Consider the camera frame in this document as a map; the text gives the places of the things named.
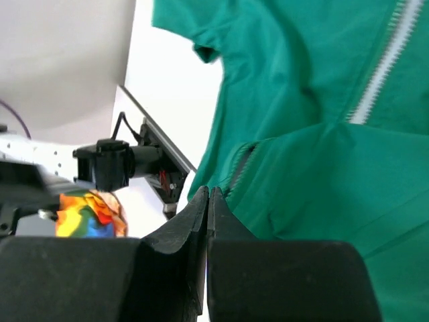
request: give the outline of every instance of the green shirt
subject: green shirt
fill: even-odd
[[[429,321],[429,4],[155,0],[224,80],[190,197],[265,239],[339,239],[386,321]]]

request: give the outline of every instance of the purple cable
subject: purple cable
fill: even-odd
[[[15,111],[9,104],[7,104],[4,100],[0,99],[0,105],[3,106],[6,110],[8,110],[15,118],[18,120],[19,124],[21,124],[25,135],[27,138],[31,139],[32,136],[29,134],[29,130],[23,119],[19,116],[17,111]]]

